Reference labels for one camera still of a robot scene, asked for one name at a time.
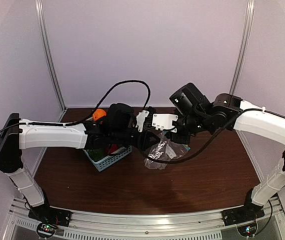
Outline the clear zip top bag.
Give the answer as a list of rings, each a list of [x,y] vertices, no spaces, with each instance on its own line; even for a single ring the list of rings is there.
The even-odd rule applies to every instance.
[[[177,160],[184,157],[190,150],[190,147],[187,144],[179,144],[170,141],[166,137],[166,133],[166,131],[162,131],[158,134],[160,142],[151,147],[148,156],[165,162],[170,162],[171,160]]]

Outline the orange fruit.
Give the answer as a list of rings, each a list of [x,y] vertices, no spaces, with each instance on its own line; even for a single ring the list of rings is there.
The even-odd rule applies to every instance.
[[[98,108],[92,114],[92,119],[94,120],[95,123],[101,125],[107,119],[107,112],[101,108]]]

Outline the green lime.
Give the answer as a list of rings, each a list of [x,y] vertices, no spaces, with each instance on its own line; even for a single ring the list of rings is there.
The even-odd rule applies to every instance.
[[[104,150],[101,148],[89,149],[87,153],[94,162],[98,162],[106,156]]]

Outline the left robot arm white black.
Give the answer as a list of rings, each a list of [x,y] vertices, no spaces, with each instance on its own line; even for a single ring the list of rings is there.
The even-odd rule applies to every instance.
[[[22,160],[22,150],[62,147],[81,150],[105,149],[111,145],[146,150],[159,143],[153,132],[144,131],[134,109],[123,103],[112,104],[107,111],[98,108],[80,122],[39,122],[12,113],[0,132],[0,171],[7,174],[43,222],[50,222],[54,210],[48,206]]]

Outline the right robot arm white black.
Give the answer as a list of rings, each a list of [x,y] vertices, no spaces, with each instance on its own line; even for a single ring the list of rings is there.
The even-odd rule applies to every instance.
[[[285,116],[256,106],[242,98],[219,94],[213,102],[193,83],[187,83],[170,96],[178,113],[176,132],[170,139],[188,144],[192,135],[207,131],[217,137],[223,130],[255,134],[285,146]],[[285,150],[278,165],[259,185],[251,189],[239,217],[249,221],[267,201],[285,186]]]

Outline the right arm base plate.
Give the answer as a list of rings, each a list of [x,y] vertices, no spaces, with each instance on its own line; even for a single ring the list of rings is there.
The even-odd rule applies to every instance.
[[[256,218],[265,216],[264,210],[247,209],[244,206],[226,209],[221,212],[225,226],[237,225],[244,222],[254,221]]]

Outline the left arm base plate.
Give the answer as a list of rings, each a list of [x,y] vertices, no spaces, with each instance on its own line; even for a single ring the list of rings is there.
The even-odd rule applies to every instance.
[[[72,212],[46,205],[30,207],[28,217],[53,226],[68,227]]]

